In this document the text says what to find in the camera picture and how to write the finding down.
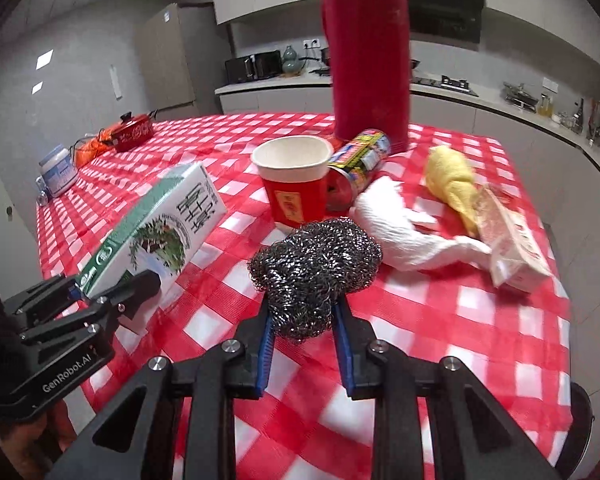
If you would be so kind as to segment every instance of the red checkered tablecloth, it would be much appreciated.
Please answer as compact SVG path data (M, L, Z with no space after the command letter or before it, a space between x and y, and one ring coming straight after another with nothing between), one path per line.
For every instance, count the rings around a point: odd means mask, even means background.
M175 164L202 161L228 209L153 314L146 334L117 330L115 358L82 385L96 411L148 358L200 355L257 312L261 295L251 284L247 260L283 235L274 228L250 153L278 136L330 131L333 120L325 114L240 114L155 123L155 136L144 145L105 153L80 170L67 193L38 209L46 278L82 269L139 197ZM496 140L412 124L410 141L409 151L391 156L379 173L403 183L407 207L437 217L444 236L464 233L458 215L423 181L429 148L451 145L467 156L478 182L499 184L518 197L557 274L542 224ZM571 423L569 301L557 278L520 298L497 292L487 272L467 264L427 272L383 265L372 286L350 294L349 303L378 337L411 356L461 358L555 463ZM424 404L420 412L427 477L433 478ZM298 346L278 338L267 393L258 402L236 401L235 416L240 479L370 477L374 404L347 398L331 333ZM176 469L182 466L183 435Z

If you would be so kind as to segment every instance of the ceiling light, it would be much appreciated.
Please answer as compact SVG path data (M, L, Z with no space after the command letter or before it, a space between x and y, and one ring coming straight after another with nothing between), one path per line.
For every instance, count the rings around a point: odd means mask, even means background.
M38 63L36 64L36 70L42 68L45 65L48 65L51 62L51 55L53 54L53 49L49 52L45 52L42 56L38 57Z

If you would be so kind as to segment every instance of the green and white carton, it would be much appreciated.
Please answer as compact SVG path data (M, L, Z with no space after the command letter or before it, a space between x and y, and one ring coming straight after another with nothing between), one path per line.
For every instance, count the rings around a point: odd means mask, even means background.
M120 317L121 325L143 334L155 309L168 306L167 291L225 213L202 163L175 166L107 235L78 277L80 290L93 299L138 272L156 272L160 292L133 319Z

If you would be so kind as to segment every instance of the microwave oven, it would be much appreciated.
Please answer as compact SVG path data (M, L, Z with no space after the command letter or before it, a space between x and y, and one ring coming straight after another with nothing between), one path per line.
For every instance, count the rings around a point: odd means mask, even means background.
M229 59L224 68L229 84L246 83L282 74L282 60L280 51L274 50Z

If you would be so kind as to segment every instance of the yellow cloth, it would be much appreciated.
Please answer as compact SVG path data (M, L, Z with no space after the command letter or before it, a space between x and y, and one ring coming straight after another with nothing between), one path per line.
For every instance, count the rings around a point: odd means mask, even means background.
M464 155L448 146L436 146L429 151L424 175L427 189L458 211L468 233L476 237L478 229L473 204L477 189L474 171Z

